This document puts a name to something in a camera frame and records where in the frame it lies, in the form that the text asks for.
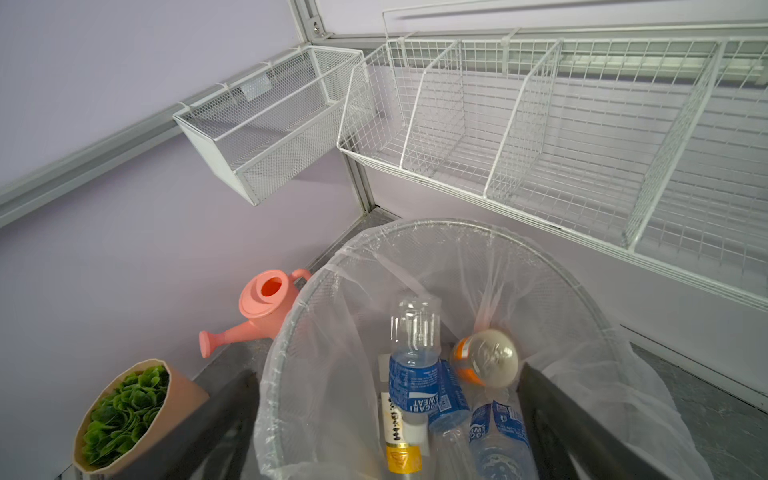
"trash can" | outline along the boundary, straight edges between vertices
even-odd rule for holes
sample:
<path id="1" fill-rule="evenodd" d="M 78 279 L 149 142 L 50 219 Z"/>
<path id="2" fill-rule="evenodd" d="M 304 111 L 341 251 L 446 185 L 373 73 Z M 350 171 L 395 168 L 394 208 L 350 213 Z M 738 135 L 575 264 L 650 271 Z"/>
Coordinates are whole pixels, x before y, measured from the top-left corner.
<path id="1" fill-rule="evenodd" d="M 712 478 L 662 380 L 570 273 L 506 229 L 450 219 L 366 230 L 301 290 L 261 382 L 262 473 L 387 478 L 378 356 L 409 293 L 441 299 L 443 343 L 510 332 L 525 362 L 641 458 L 671 478 Z"/>

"pink watering can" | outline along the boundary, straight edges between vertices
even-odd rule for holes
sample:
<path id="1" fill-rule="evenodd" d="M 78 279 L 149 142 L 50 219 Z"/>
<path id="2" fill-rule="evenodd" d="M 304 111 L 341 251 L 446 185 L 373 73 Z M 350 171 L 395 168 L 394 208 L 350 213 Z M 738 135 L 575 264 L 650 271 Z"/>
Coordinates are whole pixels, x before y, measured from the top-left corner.
<path id="1" fill-rule="evenodd" d="M 303 268 L 286 275 L 281 270 L 268 270 L 256 275 L 240 294 L 240 313 L 248 321 L 224 333 L 200 332 L 200 353 L 206 359 L 222 345 L 248 340 L 275 339 L 286 315 L 299 295 L 293 282 L 312 274 Z"/>

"gray floor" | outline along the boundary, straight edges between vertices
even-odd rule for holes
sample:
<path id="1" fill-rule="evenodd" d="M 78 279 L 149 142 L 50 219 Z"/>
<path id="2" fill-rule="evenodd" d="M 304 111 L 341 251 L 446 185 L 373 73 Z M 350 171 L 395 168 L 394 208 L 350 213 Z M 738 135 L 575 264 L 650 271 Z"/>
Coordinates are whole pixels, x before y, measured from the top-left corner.
<path id="1" fill-rule="evenodd" d="M 329 248 L 311 267 L 325 264 L 349 238 L 362 230 L 388 223 L 392 217 L 376 209 Z M 272 341 L 235 343 L 228 346 L 197 378 L 208 392 L 216 392 L 243 369 L 261 377 Z M 670 390 L 696 447 L 707 460 L 714 478 L 768 480 L 768 414 L 685 372 L 680 367 L 634 347 L 653 367 Z M 243 478 L 259 478 L 253 453 Z"/>

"green leaves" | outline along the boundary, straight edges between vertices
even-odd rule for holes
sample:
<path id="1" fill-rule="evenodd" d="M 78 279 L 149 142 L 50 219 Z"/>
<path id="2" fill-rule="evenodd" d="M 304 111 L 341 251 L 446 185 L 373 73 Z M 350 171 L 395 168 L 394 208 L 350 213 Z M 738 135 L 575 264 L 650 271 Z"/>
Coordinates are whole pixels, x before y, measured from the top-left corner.
<path id="1" fill-rule="evenodd" d="M 163 366 L 133 372 L 99 402 L 83 435 L 88 464 L 105 467 L 136 445 L 163 406 L 168 382 Z"/>

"white wire basket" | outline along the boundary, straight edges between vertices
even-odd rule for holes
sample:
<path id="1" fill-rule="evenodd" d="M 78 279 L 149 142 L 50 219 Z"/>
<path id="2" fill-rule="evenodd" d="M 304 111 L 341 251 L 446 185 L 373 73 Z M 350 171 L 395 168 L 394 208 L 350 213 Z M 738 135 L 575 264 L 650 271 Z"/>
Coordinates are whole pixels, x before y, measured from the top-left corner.
<path id="1" fill-rule="evenodd" d="M 768 39 L 390 40 L 339 149 L 768 310 Z"/>
<path id="2" fill-rule="evenodd" d="M 213 172 L 259 204 L 335 146 L 360 50 L 298 47 L 174 115 Z"/>

